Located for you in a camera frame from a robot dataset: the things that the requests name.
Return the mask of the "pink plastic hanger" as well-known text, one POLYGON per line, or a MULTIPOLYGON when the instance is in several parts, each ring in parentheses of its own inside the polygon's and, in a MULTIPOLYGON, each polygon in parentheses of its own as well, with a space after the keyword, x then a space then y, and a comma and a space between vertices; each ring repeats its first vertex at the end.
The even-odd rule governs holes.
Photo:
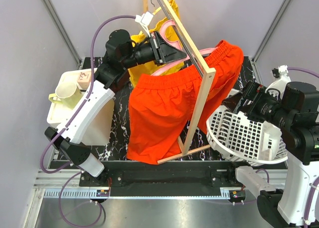
MULTIPOLYGON (((181 43, 176 40, 176 41, 170 41, 166 38, 166 35, 165 35, 165 31, 168 27, 170 26, 175 26, 175 22, 173 20, 168 20, 166 21, 162 27, 160 28, 159 30, 159 33, 160 35, 163 35, 163 38, 166 42, 168 42, 169 45, 172 45, 174 48, 177 48, 178 50, 182 50, 181 48, 181 43)), ((206 48, 206 49, 202 49, 200 50, 200 54, 201 55, 209 55, 211 54, 214 50, 216 50, 217 48, 214 47, 214 48, 206 48)), ((183 59, 179 59, 177 61, 174 61, 174 62, 170 62, 166 65, 164 65, 163 67, 159 68, 157 71, 155 71, 153 74, 151 74, 151 76, 160 76, 162 75, 164 72, 168 71, 169 69, 171 69, 172 67, 186 61, 186 60, 189 60, 190 57, 187 55, 186 58, 183 58, 183 59)))

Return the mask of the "orange shorts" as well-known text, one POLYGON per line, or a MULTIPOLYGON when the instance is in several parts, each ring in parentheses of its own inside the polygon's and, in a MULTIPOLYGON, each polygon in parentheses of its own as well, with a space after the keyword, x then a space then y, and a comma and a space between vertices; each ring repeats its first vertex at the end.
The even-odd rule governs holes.
MULTIPOLYGON (((204 133, 207 132, 206 120, 234 87, 244 60, 242 49, 225 40, 221 40, 216 48, 204 59, 216 70, 197 125, 204 133)), ((189 70, 186 73, 192 74, 195 66, 185 69, 189 70)), ((189 77, 164 78, 169 75, 143 74, 130 94, 131 133, 127 149, 130 160, 156 165, 158 160, 180 153, 177 138, 191 119, 197 96, 193 91, 196 82, 189 77)))

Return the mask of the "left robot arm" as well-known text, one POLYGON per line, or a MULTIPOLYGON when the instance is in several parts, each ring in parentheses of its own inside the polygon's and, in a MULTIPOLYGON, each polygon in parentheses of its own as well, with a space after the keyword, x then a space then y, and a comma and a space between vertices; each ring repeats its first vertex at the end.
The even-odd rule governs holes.
POLYGON ((85 94, 76 104, 69 118, 57 128, 48 127, 45 135, 48 147, 53 146, 66 156, 70 163, 90 174, 97 186, 107 182, 105 166, 91 153, 82 140, 88 127, 116 92, 129 81, 129 68, 153 62, 160 66, 173 64, 186 58, 181 42, 170 41, 163 31, 149 32, 140 42, 131 39, 128 31, 113 31, 105 44, 103 62, 92 75, 85 94))

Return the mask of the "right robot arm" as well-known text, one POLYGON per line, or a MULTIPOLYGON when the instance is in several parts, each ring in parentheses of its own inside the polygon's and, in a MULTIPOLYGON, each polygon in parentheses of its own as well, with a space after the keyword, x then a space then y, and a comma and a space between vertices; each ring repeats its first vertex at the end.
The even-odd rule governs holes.
POLYGON ((254 122, 269 122, 281 131, 288 151, 285 188, 261 190, 257 207, 274 228, 317 228, 319 195, 319 92, 316 87, 292 81, 277 100, 266 87, 249 82, 242 91, 223 100, 232 113, 243 112, 254 122))

